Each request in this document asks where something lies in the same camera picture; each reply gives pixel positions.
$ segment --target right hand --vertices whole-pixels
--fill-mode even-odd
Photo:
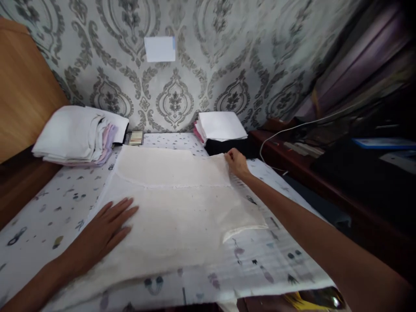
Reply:
[[[227,161],[230,170],[238,178],[243,180],[244,178],[251,175],[247,167],[247,160],[243,154],[239,152],[236,148],[232,148],[228,153],[224,154],[225,160]]]

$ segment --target yellow object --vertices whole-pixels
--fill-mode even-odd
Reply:
[[[318,94],[315,88],[313,88],[311,100],[313,105],[315,106],[316,117],[319,119],[321,118],[321,108],[319,107]]]
[[[284,298],[299,311],[329,311],[332,309],[344,309],[346,307],[344,299],[334,287],[312,291],[291,292],[285,294]]]

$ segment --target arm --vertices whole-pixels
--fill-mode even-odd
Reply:
[[[132,202],[125,198],[114,207],[106,204],[67,250],[46,264],[1,312],[39,311],[63,286],[87,273],[130,232],[121,226],[139,208],[127,210]]]
[[[337,229],[253,176],[238,150],[230,150],[225,158],[230,170],[332,278],[352,311],[400,310],[411,290],[400,275]]]

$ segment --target wooden headboard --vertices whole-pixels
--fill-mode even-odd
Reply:
[[[0,17],[0,229],[60,166],[32,156],[52,114],[69,105],[25,26]]]

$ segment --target mattress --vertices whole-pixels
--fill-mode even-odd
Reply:
[[[143,142],[147,147],[190,150],[195,156],[207,156],[192,133],[149,133],[144,135]],[[115,150],[107,164],[99,169],[63,168],[0,232],[0,302],[16,294],[43,265],[60,255],[76,238],[85,226],[89,210],[114,167],[117,155]],[[321,218],[263,162],[248,160],[248,167],[265,183]],[[260,206],[268,230],[247,230],[233,236],[222,246],[220,259],[210,266],[186,267],[131,280],[68,310],[152,309],[333,286],[329,276],[251,190],[238,179],[234,183],[239,185],[247,200]],[[17,241],[8,246],[17,236]],[[54,311],[53,301],[45,310]]]

